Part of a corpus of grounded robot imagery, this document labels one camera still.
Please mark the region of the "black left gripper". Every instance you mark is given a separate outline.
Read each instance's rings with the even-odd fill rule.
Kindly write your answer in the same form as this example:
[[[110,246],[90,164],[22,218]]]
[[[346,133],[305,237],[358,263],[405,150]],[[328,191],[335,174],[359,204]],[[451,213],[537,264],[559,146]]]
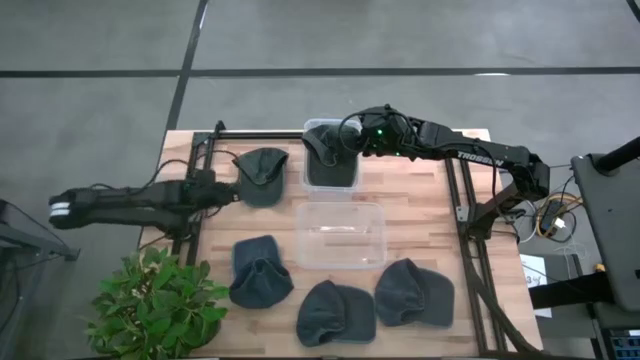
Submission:
[[[238,183],[222,183],[218,184],[220,189],[225,192],[238,193]],[[189,202],[195,209],[207,209],[219,206],[228,206],[234,202],[239,202],[240,198],[237,194],[223,196],[219,199],[218,188],[216,185],[216,172],[211,169],[193,170],[187,176],[187,197]]]

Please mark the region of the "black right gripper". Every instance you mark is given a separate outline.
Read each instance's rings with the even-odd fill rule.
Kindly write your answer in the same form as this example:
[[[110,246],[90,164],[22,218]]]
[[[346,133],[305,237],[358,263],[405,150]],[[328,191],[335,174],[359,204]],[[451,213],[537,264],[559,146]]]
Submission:
[[[351,156],[398,156],[416,159],[416,135],[408,118],[389,104],[371,107],[358,114],[361,132],[356,128],[343,128],[342,141],[357,143],[359,147],[344,146]]]

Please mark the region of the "dark grey cap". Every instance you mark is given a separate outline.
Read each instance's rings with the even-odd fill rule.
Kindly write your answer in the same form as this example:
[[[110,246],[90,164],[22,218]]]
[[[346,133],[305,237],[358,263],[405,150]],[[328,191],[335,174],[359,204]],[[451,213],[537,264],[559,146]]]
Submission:
[[[239,171],[239,198],[253,208],[277,205],[283,197],[289,153],[263,147],[233,160]]]
[[[313,186],[352,187],[358,168],[358,156],[345,152],[344,145],[357,147],[357,143],[342,141],[342,129],[354,128],[336,124],[322,124],[307,131],[303,144],[308,151],[308,182]]]
[[[374,299],[359,288],[330,280],[315,285],[303,300],[296,322],[302,345],[370,343],[376,337]]]
[[[294,289],[275,238],[264,235],[239,241],[232,248],[232,303],[246,309],[266,309],[284,300]]]
[[[419,268],[405,258],[390,264],[374,291],[376,313],[388,327],[419,322],[429,326],[452,326],[455,287],[439,272]]]

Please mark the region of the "large clear plastic bin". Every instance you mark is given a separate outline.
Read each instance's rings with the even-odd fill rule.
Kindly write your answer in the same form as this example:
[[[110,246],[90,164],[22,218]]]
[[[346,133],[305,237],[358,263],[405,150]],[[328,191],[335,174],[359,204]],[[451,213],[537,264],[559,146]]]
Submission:
[[[314,270],[374,269],[387,262],[383,208],[365,202],[305,202],[296,209],[296,263]]]

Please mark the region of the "green leafy potted plant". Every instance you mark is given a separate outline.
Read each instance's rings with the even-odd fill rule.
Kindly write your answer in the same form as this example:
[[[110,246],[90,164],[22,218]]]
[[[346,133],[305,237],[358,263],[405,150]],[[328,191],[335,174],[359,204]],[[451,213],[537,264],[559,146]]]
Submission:
[[[171,360],[208,344],[228,313],[218,302],[229,296],[209,272],[208,262],[181,266],[166,249],[124,257],[91,302],[91,349],[118,360]]]

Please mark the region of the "white paper sheet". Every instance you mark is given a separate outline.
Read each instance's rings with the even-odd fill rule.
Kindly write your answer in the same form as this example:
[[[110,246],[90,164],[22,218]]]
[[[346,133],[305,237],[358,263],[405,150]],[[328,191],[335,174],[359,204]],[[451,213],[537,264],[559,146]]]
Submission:
[[[547,284],[545,260],[543,257],[521,254],[520,260],[528,288]]]

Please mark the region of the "black round pole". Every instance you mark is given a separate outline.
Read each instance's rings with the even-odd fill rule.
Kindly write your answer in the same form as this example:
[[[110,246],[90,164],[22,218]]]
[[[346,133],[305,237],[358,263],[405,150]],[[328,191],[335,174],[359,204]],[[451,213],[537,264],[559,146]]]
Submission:
[[[594,167],[602,174],[615,173],[622,165],[640,157],[640,136],[611,152],[594,157]]]

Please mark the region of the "grey flat stand panel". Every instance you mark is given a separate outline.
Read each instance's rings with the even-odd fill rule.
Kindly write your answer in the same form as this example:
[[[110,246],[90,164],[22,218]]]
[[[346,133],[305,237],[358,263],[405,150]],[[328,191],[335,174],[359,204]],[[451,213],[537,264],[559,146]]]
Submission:
[[[615,301],[640,311],[640,161],[599,173],[588,156],[571,159],[575,181],[587,212]]]

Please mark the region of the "dark keypad device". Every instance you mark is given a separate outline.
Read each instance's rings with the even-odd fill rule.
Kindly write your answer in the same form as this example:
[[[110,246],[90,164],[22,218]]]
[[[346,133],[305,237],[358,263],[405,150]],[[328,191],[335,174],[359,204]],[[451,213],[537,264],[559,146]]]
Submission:
[[[640,330],[602,331],[609,360],[640,360]]]

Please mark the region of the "black aluminium frame rail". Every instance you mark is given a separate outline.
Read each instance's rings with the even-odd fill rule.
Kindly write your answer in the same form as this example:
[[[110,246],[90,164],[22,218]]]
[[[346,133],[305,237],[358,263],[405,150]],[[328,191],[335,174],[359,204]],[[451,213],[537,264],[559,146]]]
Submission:
[[[478,354],[484,355],[490,350],[504,351],[507,349],[505,332],[476,289],[481,285],[496,297],[487,246],[473,240],[468,233],[477,205],[470,167],[462,161],[459,164],[461,175],[457,176],[457,167],[452,159],[446,159],[444,164]]]
[[[203,175],[200,175],[200,172],[204,169],[211,168],[215,142],[219,138],[220,133],[225,129],[225,124],[222,121],[218,121],[212,131],[195,132],[193,134],[186,169],[187,180],[199,180],[204,178]],[[190,266],[196,264],[199,248],[199,236],[205,214],[205,210],[198,210],[193,215],[187,217],[185,223],[186,235],[182,239],[173,241],[171,249],[171,253],[173,255],[180,255],[183,246],[188,246],[185,263]]]
[[[302,136],[302,130],[223,130],[218,133],[218,138],[224,140],[291,140],[301,139]]]

